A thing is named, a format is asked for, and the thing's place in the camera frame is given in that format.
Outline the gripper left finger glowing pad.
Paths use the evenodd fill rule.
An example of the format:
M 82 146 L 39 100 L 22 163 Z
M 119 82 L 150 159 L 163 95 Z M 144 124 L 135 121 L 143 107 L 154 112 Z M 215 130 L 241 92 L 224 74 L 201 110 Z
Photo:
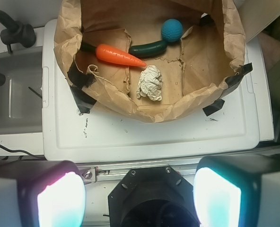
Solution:
M 79 227 L 86 189 L 71 161 L 0 161 L 0 227 Z

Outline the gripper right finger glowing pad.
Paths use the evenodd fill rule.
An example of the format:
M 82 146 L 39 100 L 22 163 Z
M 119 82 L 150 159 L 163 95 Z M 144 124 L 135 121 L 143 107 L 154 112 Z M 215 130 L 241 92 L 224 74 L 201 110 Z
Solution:
M 193 199 L 204 227 L 280 227 L 280 155 L 203 157 Z

